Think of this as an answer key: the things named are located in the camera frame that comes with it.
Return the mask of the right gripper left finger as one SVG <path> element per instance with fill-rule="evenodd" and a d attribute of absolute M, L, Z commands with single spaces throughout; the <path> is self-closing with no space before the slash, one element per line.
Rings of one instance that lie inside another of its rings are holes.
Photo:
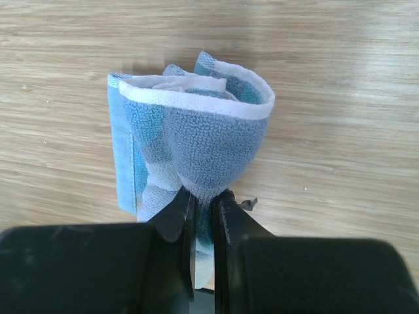
<path fill-rule="evenodd" d="M 188 313 L 196 199 L 182 188 L 144 223 L 1 233 L 2 313 Z"/>

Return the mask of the blue cartoon mouse towel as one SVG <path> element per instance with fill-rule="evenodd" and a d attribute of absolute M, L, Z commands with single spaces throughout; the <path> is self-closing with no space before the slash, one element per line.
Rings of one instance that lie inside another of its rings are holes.
<path fill-rule="evenodd" d="M 198 200 L 195 287 L 213 275 L 210 203 L 254 159 L 275 95 L 240 65 L 201 52 L 194 70 L 161 75 L 111 73 L 107 99 L 118 206 L 153 218 L 181 188 Z"/>

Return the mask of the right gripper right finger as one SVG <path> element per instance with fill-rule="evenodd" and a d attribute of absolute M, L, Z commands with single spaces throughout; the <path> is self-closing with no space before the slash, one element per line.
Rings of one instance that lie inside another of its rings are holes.
<path fill-rule="evenodd" d="M 418 312 L 418 291 L 388 242 L 279 237 L 230 190 L 211 207 L 216 313 Z"/>

